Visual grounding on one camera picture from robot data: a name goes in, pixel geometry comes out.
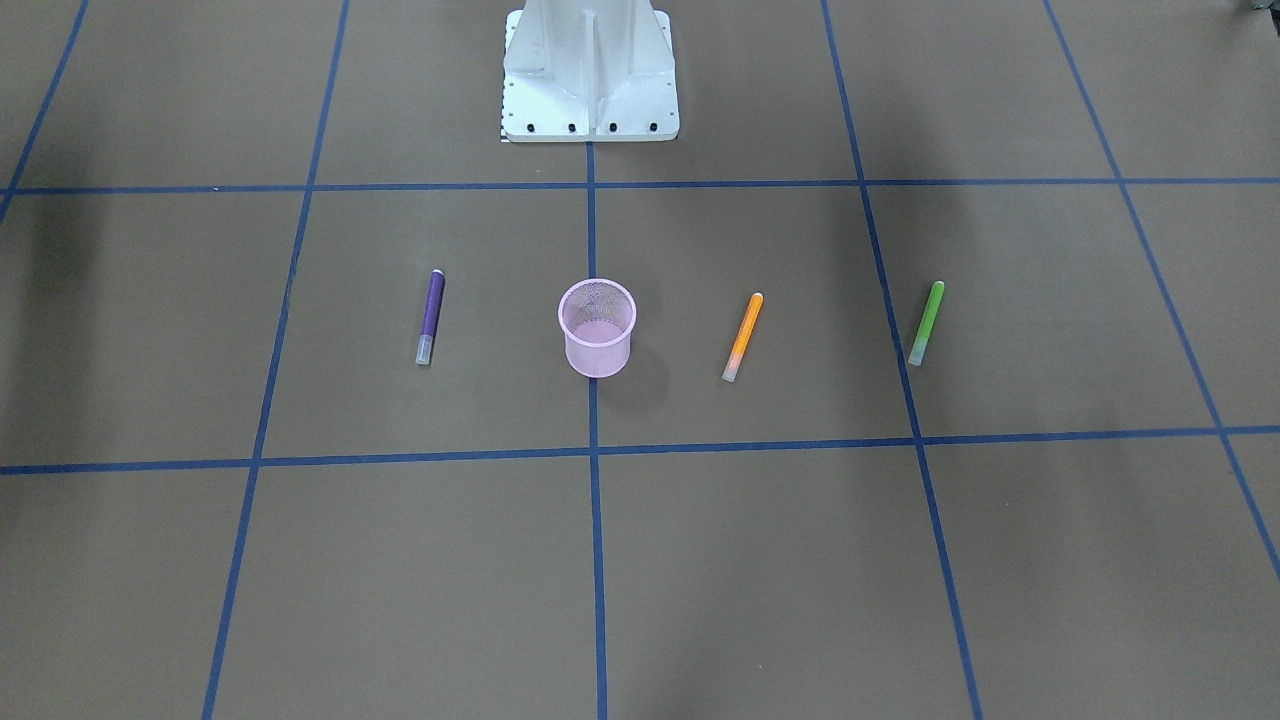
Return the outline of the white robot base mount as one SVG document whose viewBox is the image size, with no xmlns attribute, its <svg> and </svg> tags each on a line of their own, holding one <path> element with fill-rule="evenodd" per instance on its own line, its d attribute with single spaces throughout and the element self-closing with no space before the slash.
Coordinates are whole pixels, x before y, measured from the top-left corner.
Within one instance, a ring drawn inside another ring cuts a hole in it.
<svg viewBox="0 0 1280 720">
<path fill-rule="evenodd" d="M 526 1 L 506 17 L 500 137 L 639 143 L 678 137 L 671 18 L 649 1 Z"/>
</svg>

